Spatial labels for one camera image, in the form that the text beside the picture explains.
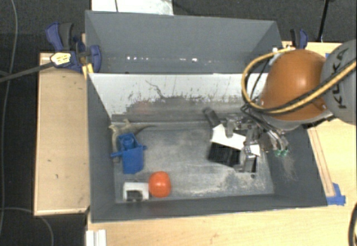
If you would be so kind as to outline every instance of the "blue tape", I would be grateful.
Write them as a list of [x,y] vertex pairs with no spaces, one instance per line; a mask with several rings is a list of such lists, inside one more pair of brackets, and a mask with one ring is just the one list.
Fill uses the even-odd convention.
[[327,197],[328,205],[341,205],[344,206],[346,204],[346,196],[341,194],[340,187],[338,184],[332,183],[335,189],[335,196]]

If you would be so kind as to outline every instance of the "wooden board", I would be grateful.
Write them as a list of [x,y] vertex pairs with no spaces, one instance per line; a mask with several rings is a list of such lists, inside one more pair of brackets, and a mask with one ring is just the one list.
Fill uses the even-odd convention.
[[[41,54],[41,64],[50,54]],[[67,69],[39,74],[35,215],[83,213],[89,206],[85,80]]]

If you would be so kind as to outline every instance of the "wooden table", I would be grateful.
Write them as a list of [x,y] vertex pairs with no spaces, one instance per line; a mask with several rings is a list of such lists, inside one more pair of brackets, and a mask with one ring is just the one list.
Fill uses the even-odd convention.
[[[321,54],[339,44],[309,43]],[[41,62],[48,60],[41,55]],[[90,204],[85,81],[67,70],[40,73],[34,212],[84,213]],[[92,224],[107,231],[108,245],[347,245],[357,201],[356,128],[339,120],[309,131],[323,177],[346,195],[345,206],[263,211],[192,218]],[[324,150],[325,158],[319,153]],[[326,170],[326,159],[329,172]]]

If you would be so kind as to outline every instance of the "orange ball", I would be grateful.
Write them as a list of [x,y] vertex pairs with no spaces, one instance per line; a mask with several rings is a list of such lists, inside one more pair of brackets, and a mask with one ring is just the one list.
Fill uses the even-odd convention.
[[149,178],[149,192],[155,197],[166,197],[170,194],[171,182],[167,172],[154,172]]

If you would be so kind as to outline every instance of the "clamp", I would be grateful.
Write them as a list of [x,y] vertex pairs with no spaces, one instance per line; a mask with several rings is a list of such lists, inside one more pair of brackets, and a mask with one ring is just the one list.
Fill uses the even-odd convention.
[[55,48],[56,53],[51,56],[51,62],[56,68],[66,68],[82,73],[82,67],[92,64],[97,73],[102,64],[102,55],[98,45],[92,45],[86,50],[84,43],[77,37],[72,37],[72,23],[54,22],[46,31],[47,40]]

